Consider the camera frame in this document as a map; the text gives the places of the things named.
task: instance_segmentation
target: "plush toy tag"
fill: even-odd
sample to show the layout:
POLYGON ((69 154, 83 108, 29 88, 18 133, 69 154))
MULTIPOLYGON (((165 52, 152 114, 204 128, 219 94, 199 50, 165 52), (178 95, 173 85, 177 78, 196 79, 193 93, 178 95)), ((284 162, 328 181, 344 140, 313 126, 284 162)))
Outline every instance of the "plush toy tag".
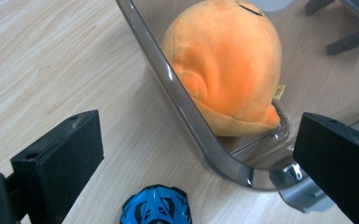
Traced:
POLYGON ((275 93, 272 95, 272 99, 281 100, 285 87, 286 85, 278 85, 275 90, 275 93))

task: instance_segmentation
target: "glass surface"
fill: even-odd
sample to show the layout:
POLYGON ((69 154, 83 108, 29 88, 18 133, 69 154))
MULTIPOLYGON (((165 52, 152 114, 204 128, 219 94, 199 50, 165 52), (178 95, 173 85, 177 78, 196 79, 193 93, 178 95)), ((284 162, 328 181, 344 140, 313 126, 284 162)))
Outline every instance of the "glass surface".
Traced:
MULTIPOLYGON (((305 63, 307 55, 283 43, 281 83, 286 84, 287 88, 280 101, 273 101, 281 117, 279 128, 257 136, 217 137, 209 129, 159 49, 159 43, 173 20, 199 1, 117 2, 156 72, 158 81, 207 160, 223 175, 241 185, 264 190, 286 189, 307 177, 292 158, 303 112, 322 114, 346 124, 359 120, 359 75, 348 76, 339 71, 318 74, 318 64, 309 65, 308 70, 298 71, 298 64, 305 63), (295 59, 294 61, 285 58, 285 53, 291 51, 292 54, 298 54, 289 54, 290 60, 295 59)), ((284 40, 285 23, 279 22, 279 18, 276 21, 279 24, 278 33, 284 40)), ((306 48, 307 41, 311 40, 306 38, 301 41, 304 41, 306 48)), ((317 53, 320 57, 326 57, 327 61, 334 60, 324 52, 317 53)), ((342 64, 351 68, 348 62, 344 61, 342 64)))

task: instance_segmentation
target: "blue toy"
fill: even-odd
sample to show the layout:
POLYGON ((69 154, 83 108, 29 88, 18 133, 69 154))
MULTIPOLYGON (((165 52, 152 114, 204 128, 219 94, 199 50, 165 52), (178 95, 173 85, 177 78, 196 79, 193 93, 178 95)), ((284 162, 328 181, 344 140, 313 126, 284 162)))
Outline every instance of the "blue toy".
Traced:
POLYGON ((191 224, 187 195, 162 185, 146 187, 123 204, 120 223, 191 224))

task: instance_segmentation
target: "wood grain surface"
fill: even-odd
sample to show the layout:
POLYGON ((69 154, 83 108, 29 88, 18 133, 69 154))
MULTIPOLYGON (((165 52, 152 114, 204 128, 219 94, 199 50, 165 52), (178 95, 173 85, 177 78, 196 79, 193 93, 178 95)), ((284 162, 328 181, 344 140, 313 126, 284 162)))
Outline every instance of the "wood grain surface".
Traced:
MULTIPOLYGON (((311 17, 304 5, 272 19, 283 42, 282 102, 295 124, 304 111, 358 118, 359 49, 332 57, 324 45, 359 21, 340 3, 311 17)), ((115 1, 0 0, 0 172, 10 175, 11 157, 92 109, 105 159, 64 223, 119 223, 121 205, 153 184, 184 190, 194 223, 350 223, 336 206, 302 214, 277 192, 217 175, 164 101, 115 1)))

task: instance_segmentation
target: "stuffed toy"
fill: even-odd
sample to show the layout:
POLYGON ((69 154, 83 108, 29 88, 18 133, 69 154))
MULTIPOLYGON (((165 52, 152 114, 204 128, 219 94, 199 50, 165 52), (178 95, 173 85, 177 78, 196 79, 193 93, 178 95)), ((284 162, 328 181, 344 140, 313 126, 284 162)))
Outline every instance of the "stuffed toy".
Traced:
POLYGON ((277 128, 271 104, 282 63, 274 26, 254 5, 207 0, 182 12, 161 49, 216 135, 277 128))

